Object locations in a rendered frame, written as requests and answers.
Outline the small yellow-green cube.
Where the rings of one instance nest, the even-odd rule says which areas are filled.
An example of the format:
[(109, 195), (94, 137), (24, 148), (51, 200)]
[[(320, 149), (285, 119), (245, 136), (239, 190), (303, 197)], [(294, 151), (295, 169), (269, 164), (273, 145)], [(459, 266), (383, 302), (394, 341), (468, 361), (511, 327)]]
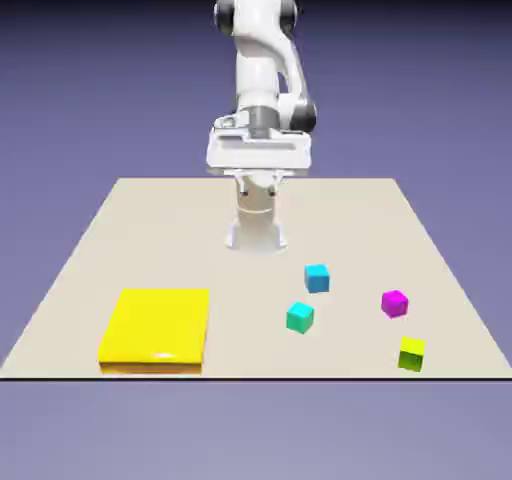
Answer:
[(400, 342), (398, 367), (413, 372), (420, 372), (425, 354), (425, 341), (403, 336)]

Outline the small teal cube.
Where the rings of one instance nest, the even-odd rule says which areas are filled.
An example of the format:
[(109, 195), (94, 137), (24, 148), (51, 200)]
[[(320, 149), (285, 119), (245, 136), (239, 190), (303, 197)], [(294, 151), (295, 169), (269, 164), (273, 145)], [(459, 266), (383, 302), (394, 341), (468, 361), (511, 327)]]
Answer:
[(286, 327), (300, 334), (306, 333), (314, 322), (315, 310), (302, 302), (293, 303), (286, 313)]

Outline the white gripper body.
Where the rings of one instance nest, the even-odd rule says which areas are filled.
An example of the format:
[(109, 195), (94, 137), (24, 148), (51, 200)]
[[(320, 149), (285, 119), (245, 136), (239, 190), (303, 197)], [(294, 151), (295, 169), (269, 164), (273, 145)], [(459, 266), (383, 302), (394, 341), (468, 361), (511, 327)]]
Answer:
[(247, 128), (212, 128), (206, 164), (213, 173), (238, 171), (307, 172), (312, 139), (306, 133), (269, 130), (266, 138), (251, 138)]

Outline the large yellow box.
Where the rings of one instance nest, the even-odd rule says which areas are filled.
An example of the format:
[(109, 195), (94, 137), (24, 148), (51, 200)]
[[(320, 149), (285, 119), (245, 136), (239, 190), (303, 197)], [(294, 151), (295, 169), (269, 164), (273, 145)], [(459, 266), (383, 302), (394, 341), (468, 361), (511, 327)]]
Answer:
[(98, 348), (101, 371), (199, 374), (209, 302), (205, 288), (124, 289)]

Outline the small blue cube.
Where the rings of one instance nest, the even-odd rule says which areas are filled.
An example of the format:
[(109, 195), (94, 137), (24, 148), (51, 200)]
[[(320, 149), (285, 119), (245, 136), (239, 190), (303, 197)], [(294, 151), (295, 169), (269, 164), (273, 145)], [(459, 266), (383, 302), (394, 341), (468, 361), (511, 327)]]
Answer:
[(325, 264), (306, 265), (304, 281), (309, 293), (325, 293), (330, 288), (330, 274)]

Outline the small magenta cube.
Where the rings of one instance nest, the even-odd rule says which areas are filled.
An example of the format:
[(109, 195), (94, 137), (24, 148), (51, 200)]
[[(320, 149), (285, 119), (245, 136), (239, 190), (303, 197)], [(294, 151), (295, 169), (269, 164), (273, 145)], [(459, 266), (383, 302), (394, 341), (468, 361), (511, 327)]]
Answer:
[(406, 315), (408, 306), (408, 297), (399, 290), (391, 290), (382, 294), (381, 309), (391, 319)]

